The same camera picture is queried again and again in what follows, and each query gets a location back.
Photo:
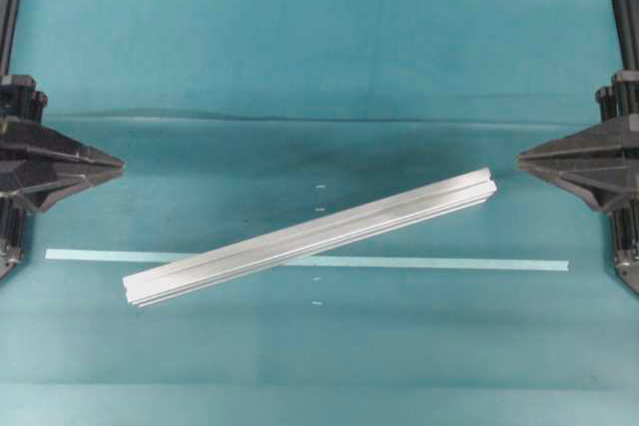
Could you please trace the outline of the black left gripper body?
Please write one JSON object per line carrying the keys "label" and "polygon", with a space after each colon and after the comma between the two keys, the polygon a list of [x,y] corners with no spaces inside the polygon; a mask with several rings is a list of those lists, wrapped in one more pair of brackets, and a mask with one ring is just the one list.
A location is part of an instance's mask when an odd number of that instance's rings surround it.
{"label": "black left gripper body", "polygon": [[125,163],[40,124],[1,126],[1,198],[45,212],[120,177]]}

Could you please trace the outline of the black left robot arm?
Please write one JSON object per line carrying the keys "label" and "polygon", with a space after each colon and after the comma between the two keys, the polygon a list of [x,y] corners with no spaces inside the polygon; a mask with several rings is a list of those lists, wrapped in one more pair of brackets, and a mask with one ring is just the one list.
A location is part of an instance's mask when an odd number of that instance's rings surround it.
{"label": "black left robot arm", "polygon": [[1,77],[2,276],[23,258],[29,215],[124,172],[122,160],[44,126],[47,103],[32,77]]}

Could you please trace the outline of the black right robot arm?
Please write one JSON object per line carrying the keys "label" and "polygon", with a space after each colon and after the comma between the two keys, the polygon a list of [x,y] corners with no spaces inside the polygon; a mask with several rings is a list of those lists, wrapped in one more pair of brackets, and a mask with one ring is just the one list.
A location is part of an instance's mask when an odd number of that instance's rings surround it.
{"label": "black right robot arm", "polygon": [[517,167],[582,199],[611,223],[614,267],[638,291],[638,72],[595,93],[601,122],[519,154]]}

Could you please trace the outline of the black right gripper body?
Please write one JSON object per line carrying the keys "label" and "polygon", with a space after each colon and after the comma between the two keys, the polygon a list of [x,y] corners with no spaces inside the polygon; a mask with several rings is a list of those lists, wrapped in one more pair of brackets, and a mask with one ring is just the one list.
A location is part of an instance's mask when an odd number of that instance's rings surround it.
{"label": "black right gripper body", "polygon": [[638,198],[638,121],[611,119],[519,154],[517,167],[613,212]]}

